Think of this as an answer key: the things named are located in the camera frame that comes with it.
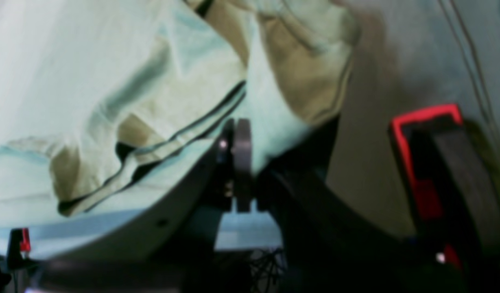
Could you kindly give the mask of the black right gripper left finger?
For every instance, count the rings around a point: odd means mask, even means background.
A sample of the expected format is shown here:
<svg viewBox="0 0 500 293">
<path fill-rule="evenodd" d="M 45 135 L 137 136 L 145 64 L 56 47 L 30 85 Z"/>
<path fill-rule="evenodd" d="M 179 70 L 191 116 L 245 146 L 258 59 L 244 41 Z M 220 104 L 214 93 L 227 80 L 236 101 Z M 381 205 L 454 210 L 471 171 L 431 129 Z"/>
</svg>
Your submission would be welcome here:
<svg viewBox="0 0 500 293">
<path fill-rule="evenodd" d="M 127 224 L 43 262 L 32 293 L 218 293 L 213 247 L 231 172 L 235 123 L 167 195 Z"/>
</svg>

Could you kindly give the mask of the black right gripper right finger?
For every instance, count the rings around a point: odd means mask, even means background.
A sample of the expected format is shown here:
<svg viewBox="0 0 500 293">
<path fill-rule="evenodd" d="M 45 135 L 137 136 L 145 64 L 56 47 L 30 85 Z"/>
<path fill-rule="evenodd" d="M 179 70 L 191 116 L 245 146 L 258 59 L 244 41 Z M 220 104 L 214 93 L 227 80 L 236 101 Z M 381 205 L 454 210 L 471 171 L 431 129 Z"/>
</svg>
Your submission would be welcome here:
<svg viewBox="0 0 500 293">
<path fill-rule="evenodd" d="M 281 293 L 424 293 L 434 258 L 415 243 L 388 236 L 326 187 L 302 153 L 250 174 L 251 126 L 234 127 L 234 197 L 238 212 L 252 204 L 278 224 L 287 269 Z"/>
</svg>

